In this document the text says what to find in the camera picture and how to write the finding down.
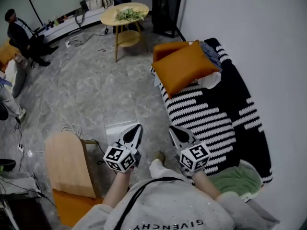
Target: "gray sweatshirt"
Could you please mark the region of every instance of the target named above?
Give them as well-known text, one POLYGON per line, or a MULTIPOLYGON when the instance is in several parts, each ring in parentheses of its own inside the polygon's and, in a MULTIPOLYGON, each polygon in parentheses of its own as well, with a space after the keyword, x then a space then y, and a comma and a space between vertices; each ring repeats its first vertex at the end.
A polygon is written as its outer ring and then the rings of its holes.
MULTIPOLYGON (((135 184, 112 209, 94 206, 73 230, 113 230, 133 194, 146 182, 135 184)), ((265 221, 233 192, 216 201, 183 181, 154 182, 146 186, 126 216, 123 230, 266 230, 265 221)))

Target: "black pole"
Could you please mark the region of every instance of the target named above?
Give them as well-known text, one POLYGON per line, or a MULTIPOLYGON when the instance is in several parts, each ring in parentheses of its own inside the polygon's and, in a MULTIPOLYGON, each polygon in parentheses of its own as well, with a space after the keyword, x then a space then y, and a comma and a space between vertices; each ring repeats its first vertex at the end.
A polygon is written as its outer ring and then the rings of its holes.
POLYGON ((29 2, 30 2, 30 4, 31 4, 32 9, 34 10, 34 12, 35 12, 35 14, 36 14, 36 16, 37 16, 37 18, 38 18, 39 22, 41 23, 41 25, 42 25, 42 26, 44 26, 44 25, 43 25, 43 23, 42 23, 42 21, 40 20, 40 18, 39 18, 39 16, 38 16, 38 14, 37 14, 37 12, 36 12, 35 8, 34 8, 34 6, 33 6, 32 1, 31 1, 31 0, 29 0, 29 2))

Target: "black jacket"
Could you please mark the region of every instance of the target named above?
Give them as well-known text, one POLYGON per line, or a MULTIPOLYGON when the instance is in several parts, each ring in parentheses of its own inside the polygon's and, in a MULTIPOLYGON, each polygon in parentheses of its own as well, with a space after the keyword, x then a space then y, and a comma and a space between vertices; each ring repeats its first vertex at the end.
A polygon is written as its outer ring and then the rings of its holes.
MULTIPOLYGON (((25 26, 28 27, 31 31, 31 28, 24 21, 21 19, 18 20, 25 24, 25 26)), ((30 39, 28 38, 27 33, 21 26, 17 25, 16 23, 9 23, 8 37, 17 45, 20 50, 26 50, 30 44, 30 39)))

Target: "man sitting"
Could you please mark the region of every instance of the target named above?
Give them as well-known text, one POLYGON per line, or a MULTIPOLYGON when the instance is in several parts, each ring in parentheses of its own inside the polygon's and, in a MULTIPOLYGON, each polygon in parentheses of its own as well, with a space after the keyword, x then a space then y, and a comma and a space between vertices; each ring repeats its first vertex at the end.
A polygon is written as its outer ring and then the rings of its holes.
POLYGON ((24 21, 16 17, 14 9, 6 12, 5 20, 9 23, 8 37, 14 42, 22 54, 24 55, 26 53, 40 66, 49 66, 50 62, 44 61, 41 56, 52 54, 58 46, 55 48, 48 47, 42 40, 34 36, 31 28, 24 21))

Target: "black strap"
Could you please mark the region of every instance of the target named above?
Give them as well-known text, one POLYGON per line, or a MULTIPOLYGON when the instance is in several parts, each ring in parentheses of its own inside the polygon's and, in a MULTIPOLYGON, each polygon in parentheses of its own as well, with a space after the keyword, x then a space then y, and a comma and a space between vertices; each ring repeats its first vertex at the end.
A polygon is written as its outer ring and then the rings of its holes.
POLYGON ((138 197, 141 195, 141 193, 144 191, 145 187, 148 184, 153 183, 153 182, 170 182, 170 181, 183 181, 183 180, 175 178, 175 177, 162 177, 162 178, 154 179, 154 180, 144 184, 143 186, 141 186, 135 192, 135 194, 132 196, 132 198, 130 199, 129 203, 127 204, 126 209, 124 210, 124 213, 121 215, 121 217, 120 217, 118 223, 116 224, 114 230, 120 230, 121 225, 123 224, 125 217, 128 215, 128 213, 132 209, 135 201, 138 199, 138 197))

